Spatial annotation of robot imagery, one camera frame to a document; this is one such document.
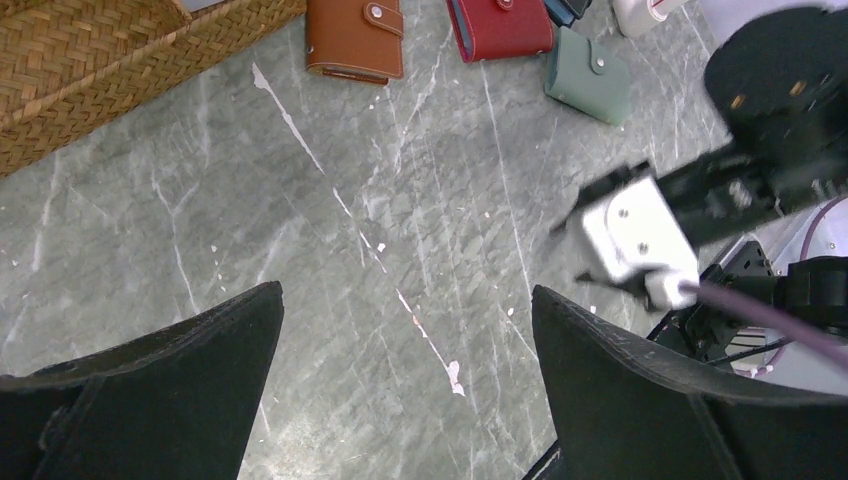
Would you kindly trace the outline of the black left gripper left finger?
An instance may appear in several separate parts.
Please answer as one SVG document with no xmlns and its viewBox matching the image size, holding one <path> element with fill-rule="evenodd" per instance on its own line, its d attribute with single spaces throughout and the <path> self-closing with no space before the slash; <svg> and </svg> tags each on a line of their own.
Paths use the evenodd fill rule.
<svg viewBox="0 0 848 480">
<path fill-rule="evenodd" d="M 262 283 L 121 345 L 1 379 L 5 479 L 234 479 L 284 318 Z"/>
</svg>

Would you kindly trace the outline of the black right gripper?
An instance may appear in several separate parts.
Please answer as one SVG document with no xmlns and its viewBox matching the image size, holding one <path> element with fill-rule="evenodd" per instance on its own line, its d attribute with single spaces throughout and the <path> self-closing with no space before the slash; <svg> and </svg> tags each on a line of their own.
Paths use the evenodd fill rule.
<svg viewBox="0 0 848 480">
<path fill-rule="evenodd" d="M 713 53 L 704 86 L 731 140 L 658 181 L 692 246 L 846 194 L 846 9 L 749 21 Z"/>
</svg>

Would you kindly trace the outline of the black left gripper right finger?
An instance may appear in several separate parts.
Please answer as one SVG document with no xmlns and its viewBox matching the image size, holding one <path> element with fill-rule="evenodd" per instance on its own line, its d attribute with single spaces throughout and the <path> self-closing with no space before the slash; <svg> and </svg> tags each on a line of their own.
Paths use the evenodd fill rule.
<svg viewBox="0 0 848 480">
<path fill-rule="evenodd" d="M 843 479 L 847 400 L 682 356 L 536 286 L 533 336 L 569 479 Z"/>
</svg>

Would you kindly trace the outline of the green card holder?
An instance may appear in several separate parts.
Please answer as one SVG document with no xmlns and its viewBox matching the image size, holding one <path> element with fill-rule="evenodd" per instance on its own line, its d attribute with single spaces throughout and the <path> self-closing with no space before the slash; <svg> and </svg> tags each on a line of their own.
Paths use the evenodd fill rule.
<svg viewBox="0 0 848 480">
<path fill-rule="evenodd" d="M 630 72 L 601 44 L 563 26 L 548 54 L 547 96 L 596 120 L 619 126 L 630 112 Z"/>
</svg>

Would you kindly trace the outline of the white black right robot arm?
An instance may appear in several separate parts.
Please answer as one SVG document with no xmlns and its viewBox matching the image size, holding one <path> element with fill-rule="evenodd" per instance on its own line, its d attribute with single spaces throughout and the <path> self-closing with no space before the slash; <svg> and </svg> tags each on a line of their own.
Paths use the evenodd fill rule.
<svg viewBox="0 0 848 480">
<path fill-rule="evenodd" d="M 658 182 L 693 246 L 846 201 L 845 8 L 803 5 L 747 22 L 713 53 L 704 86 L 729 143 Z M 730 370 L 739 360 L 729 352 L 734 338 L 780 331 L 787 317 L 845 336 L 847 260 L 802 251 L 778 274 L 747 243 L 737 261 L 706 269 L 698 298 L 649 337 Z"/>
</svg>

